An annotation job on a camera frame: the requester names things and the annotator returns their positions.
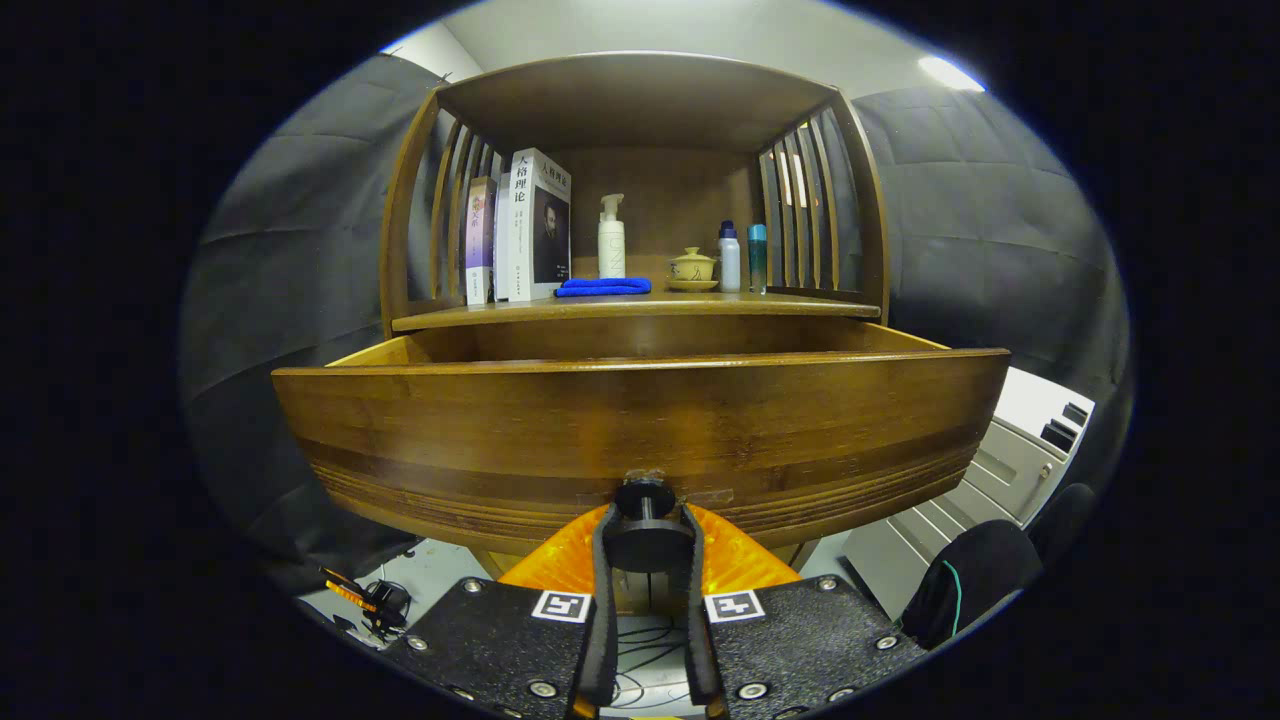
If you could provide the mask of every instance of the white pump bottle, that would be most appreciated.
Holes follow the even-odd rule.
[[[622,202],[622,195],[605,195],[600,202],[604,205],[604,211],[600,213],[600,227],[595,234],[600,277],[625,278],[627,277],[627,249],[622,220],[618,220],[618,204]]]

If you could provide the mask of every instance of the orange gripper part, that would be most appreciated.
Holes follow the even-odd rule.
[[[690,505],[703,528],[703,594],[767,588],[800,574],[719,515]],[[584,512],[507,570],[499,583],[559,592],[595,592],[591,534],[608,505]]]

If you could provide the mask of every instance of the book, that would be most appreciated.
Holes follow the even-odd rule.
[[[497,183],[480,177],[467,191],[466,268],[467,305],[484,305],[493,300],[493,210]]]
[[[498,208],[493,219],[493,299],[509,300],[511,291],[511,173],[498,179]]]
[[[570,174],[536,147],[511,159],[512,301],[541,300],[571,277]]]

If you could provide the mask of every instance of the white wall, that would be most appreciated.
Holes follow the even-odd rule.
[[[484,72],[443,23],[431,23],[410,33],[388,45],[383,53],[417,63],[442,77],[452,73],[448,77],[449,82],[458,82]]]
[[[579,53],[671,50],[778,68],[851,99],[941,85],[916,64],[929,50],[819,0],[484,0],[443,22],[485,72]]]

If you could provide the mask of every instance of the purple book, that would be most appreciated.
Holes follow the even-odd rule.
[[[493,302],[493,178],[471,181],[466,208],[467,305]]]

